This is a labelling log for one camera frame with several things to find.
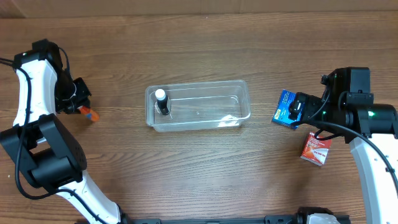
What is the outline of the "orange tube white cap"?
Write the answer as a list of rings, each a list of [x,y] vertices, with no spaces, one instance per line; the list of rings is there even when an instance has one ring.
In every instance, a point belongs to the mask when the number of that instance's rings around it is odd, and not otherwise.
[[[79,111],[81,114],[85,115],[88,119],[90,119],[91,121],[98,121],[99,120],[99,114],[97,112],[95,112],[94,110],[92,110],[89,107],[86,106],[80,106]]]

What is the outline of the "blue lozenge packet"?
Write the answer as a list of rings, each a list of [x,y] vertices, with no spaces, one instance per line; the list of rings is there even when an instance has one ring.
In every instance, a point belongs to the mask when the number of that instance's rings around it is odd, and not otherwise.
[[[291,91],[282,90],[276,111],[272,117],[273,123],[283,125],[291,129],[297,129],[297,126],[291,126],[295,120],[289,118],[289,106],[294,101],[295,96],[296,94]]]

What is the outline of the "clear plastic container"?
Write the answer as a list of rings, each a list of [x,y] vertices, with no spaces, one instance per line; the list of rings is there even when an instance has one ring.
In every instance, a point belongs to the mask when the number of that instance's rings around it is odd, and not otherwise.
[[[170,113],[163,115],[155,91],[165,90]],[[244,80],[152,85],[145,93],[146,123],[157,132],[239,127],[251,117]]]

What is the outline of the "black bottle white cap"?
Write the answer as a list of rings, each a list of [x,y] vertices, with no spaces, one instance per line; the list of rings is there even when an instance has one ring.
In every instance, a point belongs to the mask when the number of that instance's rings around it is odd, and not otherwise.
[[[155,97],[157,99],[157,106],[159,111],[163,115],[168,115],[170,113],[170,103],[169,103],[169,97],[166,94],[165,90],[157,89],[155,91]]]

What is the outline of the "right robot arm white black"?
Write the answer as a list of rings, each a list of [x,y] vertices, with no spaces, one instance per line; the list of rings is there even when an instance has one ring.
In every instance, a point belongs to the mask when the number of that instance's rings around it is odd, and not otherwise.
[[[358,168],[368,223],[397,223],[397,110],[375,104],[368,67],[323,75],[322,97],[298,92],[292,126],[308,124],[343,137]]]

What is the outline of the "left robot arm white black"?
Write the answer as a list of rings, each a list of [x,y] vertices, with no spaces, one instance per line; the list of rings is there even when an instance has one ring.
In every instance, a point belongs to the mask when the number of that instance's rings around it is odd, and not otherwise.
[[[19,192],[31,200],[58,195],[69,201],[88,223],[129,223],[121,207],[108,199],[87,171],[85,153],[57,118],[81,113],[96,121],[91,95],[82,78],[74,79],[66,52],[47,39],[32,50],[1,63],[19,79],[19,107],[12,128],[1,132],[1,146],[15,164]]]

